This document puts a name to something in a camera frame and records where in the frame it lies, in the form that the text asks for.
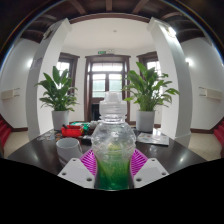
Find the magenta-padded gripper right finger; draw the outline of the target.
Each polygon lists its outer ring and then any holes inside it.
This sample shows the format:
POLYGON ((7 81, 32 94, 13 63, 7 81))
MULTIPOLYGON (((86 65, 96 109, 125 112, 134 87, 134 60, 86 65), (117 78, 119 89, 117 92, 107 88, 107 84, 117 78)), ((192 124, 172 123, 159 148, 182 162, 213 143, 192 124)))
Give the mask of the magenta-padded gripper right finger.
POLYGON ((141 188, 169 175, 156 158, 147 158, 138 149, 133 152, 130 173, 135 188, 141 188))

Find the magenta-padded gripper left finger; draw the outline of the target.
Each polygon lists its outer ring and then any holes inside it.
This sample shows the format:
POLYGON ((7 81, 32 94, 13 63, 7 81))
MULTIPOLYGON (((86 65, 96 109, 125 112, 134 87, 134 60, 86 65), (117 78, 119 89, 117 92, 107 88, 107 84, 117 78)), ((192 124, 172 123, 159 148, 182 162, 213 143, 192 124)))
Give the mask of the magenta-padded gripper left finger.
POLYGON ((80 158, 72 158, 58 174, 78 186, 93 189, 97 175, 97 162, 90 149, 80 158))

